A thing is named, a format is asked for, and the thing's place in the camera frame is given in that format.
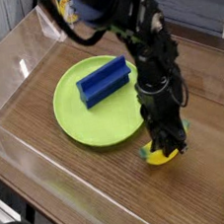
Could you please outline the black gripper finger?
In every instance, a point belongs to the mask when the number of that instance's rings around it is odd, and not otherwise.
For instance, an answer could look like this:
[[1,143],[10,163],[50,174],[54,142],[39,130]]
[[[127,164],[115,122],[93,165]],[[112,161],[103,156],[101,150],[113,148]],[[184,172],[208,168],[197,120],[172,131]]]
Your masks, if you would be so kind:
[[179,129],[177,137],[163,130],[161,141],[164,156],[169,157],[175,150],[184,153],[187,149],[186,138],[186,132],[182,129]]
[[148,130],[150,137],[151,137],[151,146],[150,150],[152,153],[154,153],[157,150],[161,149],[162,146],[162,129],[160,129],[158,126],[155,126]]

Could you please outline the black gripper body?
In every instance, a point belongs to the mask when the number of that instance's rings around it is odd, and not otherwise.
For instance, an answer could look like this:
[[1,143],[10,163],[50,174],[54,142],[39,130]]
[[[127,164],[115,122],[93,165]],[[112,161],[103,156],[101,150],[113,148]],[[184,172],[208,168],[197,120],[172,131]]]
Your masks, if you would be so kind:
[[183,83],[178,78],[167,78],[158,85],[137,81],[135,90],[140,103],[141,116],[148,130],[159,126],[162,131],[178,136],[185,130],[180,116],[183,106]]

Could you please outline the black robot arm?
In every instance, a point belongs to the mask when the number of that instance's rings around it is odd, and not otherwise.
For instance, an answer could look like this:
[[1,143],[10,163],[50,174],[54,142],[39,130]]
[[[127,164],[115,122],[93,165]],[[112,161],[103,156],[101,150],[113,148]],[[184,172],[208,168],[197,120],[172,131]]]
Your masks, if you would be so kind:
[[156,0],[72,0],[80,19],[94,29],[80,37],[65,22],[52,0],[38,0],[67,35],[81,45],[92,46],[109,31],[134,58],[134,86],[141,116],[151,136],[152,153],[166,157],[187,149],[187,134],[180,111],[188,103],[187,83],[178,66],[178,44],[172,39]]

